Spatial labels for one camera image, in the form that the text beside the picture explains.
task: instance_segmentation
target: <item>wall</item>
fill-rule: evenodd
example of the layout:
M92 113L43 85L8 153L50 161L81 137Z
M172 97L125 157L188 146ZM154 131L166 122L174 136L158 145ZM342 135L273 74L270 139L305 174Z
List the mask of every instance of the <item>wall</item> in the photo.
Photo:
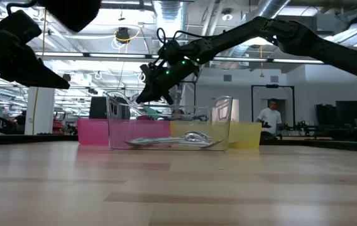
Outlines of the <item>wall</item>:
M183 86L180 105L193 106L194 105L194 87L192 84L185 84Z
M287 82L295 86L296 121L317 124L316 104L357 100L357 76L329 65L300 66L287 74Z
M357 76L329 65L306 65L302 114L316 123L315 104L335 105L337 100L357 100Z
M250 72L249 70L221 70L204 68L197 83L197 104L211 105L212 98L222 95L232 96L239 100L239 120L251 122L251 85L271 84L270 76L279 76L280 85L286 84L286 74L280 70L264 70L265 77L260 77L261 70ZM232 75L232 82L223 82L223 75ZM255 118L261 108L261 99L273 97L289 98L286 91L280 89L255 88Z

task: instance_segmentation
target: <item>pink block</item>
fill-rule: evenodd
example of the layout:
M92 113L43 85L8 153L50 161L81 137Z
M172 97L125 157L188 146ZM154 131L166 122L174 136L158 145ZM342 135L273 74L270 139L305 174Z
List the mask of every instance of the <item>pink block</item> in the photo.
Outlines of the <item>pink block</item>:
M78 140L82 145L109 145L107 119L78 119Z
M170 136L169 121L113 120L110 121L112 149L129 149L123 141L138 138L162 138Z

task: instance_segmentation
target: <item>yellow container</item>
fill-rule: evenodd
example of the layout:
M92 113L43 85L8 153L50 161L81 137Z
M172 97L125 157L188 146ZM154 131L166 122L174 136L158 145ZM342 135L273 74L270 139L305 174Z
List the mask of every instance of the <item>yellow container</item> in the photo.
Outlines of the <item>yellow container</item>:
M256 149L260 147L262 124L259 122L232 122L229 149Z
M222 141L210 150L225 151L228 148L229 124L225 122L171 121L170 136L181 137L189 131L197 131L212 137L212 141Z

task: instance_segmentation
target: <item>clear plastic container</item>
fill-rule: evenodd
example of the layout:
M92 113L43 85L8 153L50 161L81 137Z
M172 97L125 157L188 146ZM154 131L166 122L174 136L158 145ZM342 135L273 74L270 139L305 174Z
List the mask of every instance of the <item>clear plastic container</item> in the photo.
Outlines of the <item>clear plastic container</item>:
M109 92L109 147L225 151L232 103L232 97L220 97L205 107L139 105L119 92Z

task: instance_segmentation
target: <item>white t-shirt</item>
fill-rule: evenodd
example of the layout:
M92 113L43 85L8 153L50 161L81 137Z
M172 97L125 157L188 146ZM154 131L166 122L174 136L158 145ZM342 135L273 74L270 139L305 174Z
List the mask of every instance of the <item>white t-shirt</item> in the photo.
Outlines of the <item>white t-shirt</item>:
M277 124L281 124L280 112L269 108L263 109L258 116L259 120L265 121L271 128L262 128L262 131L270 132L273 135L277 133Z

